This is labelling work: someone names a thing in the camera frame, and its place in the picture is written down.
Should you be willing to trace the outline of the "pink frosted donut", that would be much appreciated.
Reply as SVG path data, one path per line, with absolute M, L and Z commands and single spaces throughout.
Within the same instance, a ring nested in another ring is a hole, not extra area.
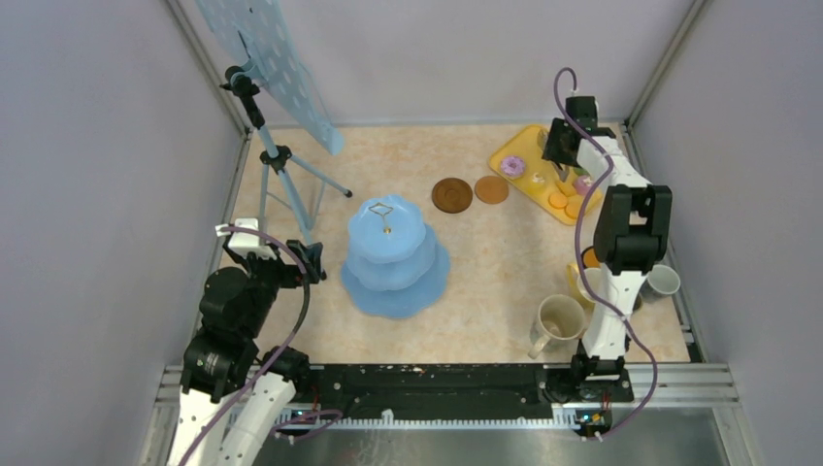
M 522 177 L 526 167 L 525 160 L 517 155 L 507 155 L 503 157 L 499 165 L 501 172 L 510 179 Z

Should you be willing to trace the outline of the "metal serving tongs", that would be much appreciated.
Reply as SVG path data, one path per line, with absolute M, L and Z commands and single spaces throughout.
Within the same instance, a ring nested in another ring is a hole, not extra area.
M 550 129 L 544 146 L 543 159 L 552 164 L 561 182 L 565 182 L 569 175 L 566 163 L 567 151 L 564 131 Z

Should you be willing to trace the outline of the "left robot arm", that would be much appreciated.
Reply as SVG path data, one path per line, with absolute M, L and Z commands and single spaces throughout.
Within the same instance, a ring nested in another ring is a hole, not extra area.
M 285 406 L 312 385 L 308 357 L 289 342 L 312 285 L 326 277 L 322 244 L 282 243 L 255 218 L 220 224 L 215 234 L 234 264 L 204 283 L 200 327 L 183 354 L 170 465 L 252 464 Z M 283 289 L 301 290 L 301 307 L 286 341 L 262 354 L 255 341 Z

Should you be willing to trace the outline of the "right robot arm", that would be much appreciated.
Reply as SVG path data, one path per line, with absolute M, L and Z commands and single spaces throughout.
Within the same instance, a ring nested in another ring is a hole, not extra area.
M 602 277 L 594 289 L 595 306 L 588 329 L 571 362 L 569 386 L 582 400 L 594 400 L 609 383 L 622 384 L 634 303 L 647 275 L 666 254 L 673 194 L 666 185 L 641 175 L 598 125 L 592 96 L 570 96 L 562 117 L 552 121 L 543 159 L 559 173 L 584 170 L 604 193 L 592 246 Z

